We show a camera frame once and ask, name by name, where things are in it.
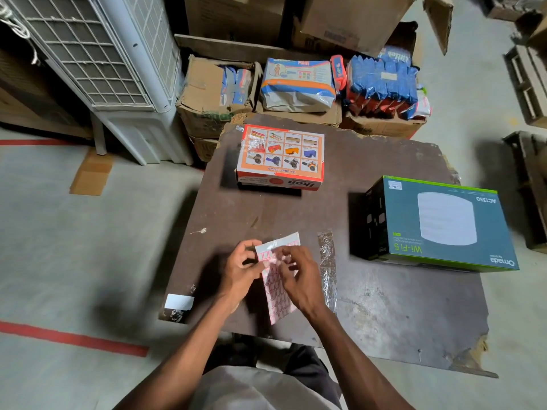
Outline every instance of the white sticker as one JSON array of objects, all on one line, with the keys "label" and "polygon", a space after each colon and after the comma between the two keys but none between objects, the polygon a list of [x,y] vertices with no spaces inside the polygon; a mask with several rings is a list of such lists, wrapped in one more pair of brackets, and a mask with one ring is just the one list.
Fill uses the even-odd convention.
[{"label": "white sticker", "polygon": [[387,184],[388,184],[388,187],[391,188],[392,190],[402,190],[403,189],[403,184],[400,181],[391,181],[391,180],[389,180],[387,182]]},{"label": "white sticker", "polygon": [[383,71],[380,74],[380,77],[382,79],[397,80],[397,73],[389,73],[389,72]]},{"label": "white sticker", "polygon": [[193,296],[168,294],[165,309],[191,310],[193,304]]}]

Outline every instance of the brown table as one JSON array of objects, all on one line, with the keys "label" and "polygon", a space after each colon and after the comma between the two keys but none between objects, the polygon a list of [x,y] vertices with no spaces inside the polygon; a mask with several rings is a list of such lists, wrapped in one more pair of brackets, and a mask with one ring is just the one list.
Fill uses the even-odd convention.
[{"label": "brown table", "polygon": [[[315,192],[238,187],[234,168],[241,131],[227,124],[207,165],[166,291],[166,296],[194,296],[194,305],[183,314],[165,309],[163,318],[188,324],[199,320],[216,292],[225,257],[238,241],[266,242],[298,231],[319,261],[317,234],[331,229],[336,313],[367,355],[496,377],[482,370],[477,359],[489,331],[479,274],[369,262],[350,253],[350,246],[358,244],[360,196],[382,175],[454,183],[439,147],[265,115],[253,114],[246,122],[325,134],[325,182]],[[270,325],[261,280],[224,330],[321,346],[300,311]]]}]

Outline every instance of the dark pants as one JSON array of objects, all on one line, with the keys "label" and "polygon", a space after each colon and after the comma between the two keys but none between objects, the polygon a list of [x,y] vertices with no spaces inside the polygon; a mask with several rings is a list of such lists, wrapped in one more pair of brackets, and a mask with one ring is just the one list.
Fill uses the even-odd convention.
[{"label": "dark pants", "polygon": [[[305,345],[292,344],[289,352],[291,357],[283,373],[296,378],[306,387],[341,408],[340,388],[330,378],[329,371],[315,350]],[[222,365],[255,367],[256,346],[248,342],[216,346],[209,356],[203,373]]]}]

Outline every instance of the gray floor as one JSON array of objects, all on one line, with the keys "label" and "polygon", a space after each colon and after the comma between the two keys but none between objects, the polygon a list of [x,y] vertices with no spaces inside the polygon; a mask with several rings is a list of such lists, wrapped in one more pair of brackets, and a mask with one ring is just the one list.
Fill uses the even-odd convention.
[{"label": "gray floor", "polygon": [[[500,379],[374,362],[417,408],[545,408],[547,255],[524,245],[510,155],[500,142],[514,130],[543,131],[523,122],[502,58],[512,26],[484,18],[473,0],[455,4],[446,57],[421,2],[406,17],[424,34],[420,80],[433,104],[414,139],[438,144],[462,184],[500,191],[522,269],[482,276],[490,313],[482,365]],[[0,132],[0,139],[21,136]],[[73,196],[68,188],[85,152],[0,147],[0,320],[150,345],[151,352],[134,358],[0,333],[2,409],[111,408],[186,331],[155,314],[201,172],[117,157],[102,196]]]}]

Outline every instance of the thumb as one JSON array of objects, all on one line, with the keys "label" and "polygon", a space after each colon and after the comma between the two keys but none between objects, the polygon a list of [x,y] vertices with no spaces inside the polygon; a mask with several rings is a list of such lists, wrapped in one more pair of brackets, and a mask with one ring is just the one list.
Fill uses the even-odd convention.
[{"label": "thumb", "polygon": [[250,267],[247,271],[247,273],[253,275],[253,279],[256,279],[260,276],[260,274],[262,273],[262,271],[267,268],[268,266],[270,266],[270,262],[267,261],[267,260],[263,260],[262,262],[258,262],[256,265],[254,265],[253,267]]},{"label": "thumb", "polygon": [[289,267],[287,264],[281,260],[278,260],[276,263],[277,270],[279,271],[279,274],[281,275],[281,280],[283,281],[283,286],[286,288],[287,286],[292,286],[296,283],[294,279],[294,273],[292,273],[289,270]]}]

